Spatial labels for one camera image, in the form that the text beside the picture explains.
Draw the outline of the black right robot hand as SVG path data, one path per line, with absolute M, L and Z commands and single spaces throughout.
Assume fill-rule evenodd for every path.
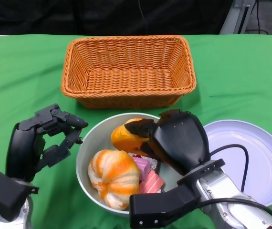
M 172 109 L 159 114 L 157 122 L 141 119 L 125 124 L 133 135 L 147 138 L 139 149 L 184 176 L 210 161 L 209 141 L 200 120 L 190 111 Z

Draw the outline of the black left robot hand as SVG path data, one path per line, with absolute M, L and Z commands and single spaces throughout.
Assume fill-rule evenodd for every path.
M 44 167 L 52 167 L 70 155 L 74 144 L 82 144 L 80 134 L 88 123 L 58 104 L 52 104 L 34 113 L 34 117 L 17 123 L 12 131 L 6 158 L 8 177 L 32 182 Z M 45 148 L 44 135 L 64 133 L 59 145 Z

